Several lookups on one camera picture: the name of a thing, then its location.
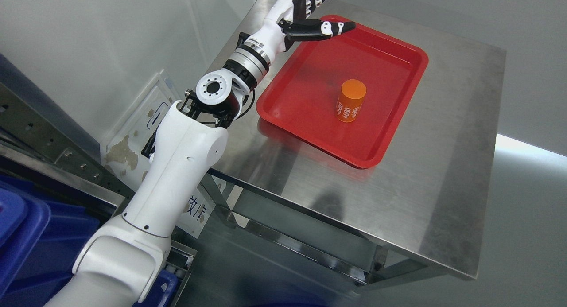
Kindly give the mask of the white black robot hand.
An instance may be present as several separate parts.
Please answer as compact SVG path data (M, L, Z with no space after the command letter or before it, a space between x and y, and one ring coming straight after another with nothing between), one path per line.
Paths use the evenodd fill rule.
M328 0L277 0L267 20L267 34L275 38L276 53L299 41L323 41L356 28L355 22L328 22L311 16Z

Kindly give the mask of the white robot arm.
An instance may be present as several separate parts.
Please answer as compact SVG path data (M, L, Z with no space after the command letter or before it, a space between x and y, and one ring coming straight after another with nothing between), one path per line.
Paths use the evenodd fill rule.
M73 277L49 307L131 307L164 267L171 234L204 174L225 151L228 131L182 113L175 102L157 129L148 173L119 216L87 242Z

